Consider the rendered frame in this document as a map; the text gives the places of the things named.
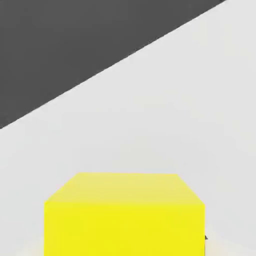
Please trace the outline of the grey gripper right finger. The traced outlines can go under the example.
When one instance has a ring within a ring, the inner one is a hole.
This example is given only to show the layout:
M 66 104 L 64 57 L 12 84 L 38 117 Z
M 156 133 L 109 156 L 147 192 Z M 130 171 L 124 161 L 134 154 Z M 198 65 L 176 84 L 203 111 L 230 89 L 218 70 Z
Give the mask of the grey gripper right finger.
M 256 250 L 243 247 L 221 236 L 208 236 L 205 256 L 256 256 Z

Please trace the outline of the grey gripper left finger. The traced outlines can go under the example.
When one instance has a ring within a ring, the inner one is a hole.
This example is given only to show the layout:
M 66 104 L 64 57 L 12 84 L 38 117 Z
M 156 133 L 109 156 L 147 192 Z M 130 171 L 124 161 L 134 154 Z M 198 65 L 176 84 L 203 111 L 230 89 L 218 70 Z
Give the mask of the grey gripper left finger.
M 14 256 L 44 256 L 44 238 L 25 243 Z

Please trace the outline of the small yellow cube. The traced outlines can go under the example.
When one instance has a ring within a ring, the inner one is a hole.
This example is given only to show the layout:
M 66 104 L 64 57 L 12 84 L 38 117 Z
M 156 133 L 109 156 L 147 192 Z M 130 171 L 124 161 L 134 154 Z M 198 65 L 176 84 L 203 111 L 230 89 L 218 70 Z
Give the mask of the small yellow cube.
M 44 203 L 43 256 L 205 256 L 205 204 L 176 174 L 80 172 Z

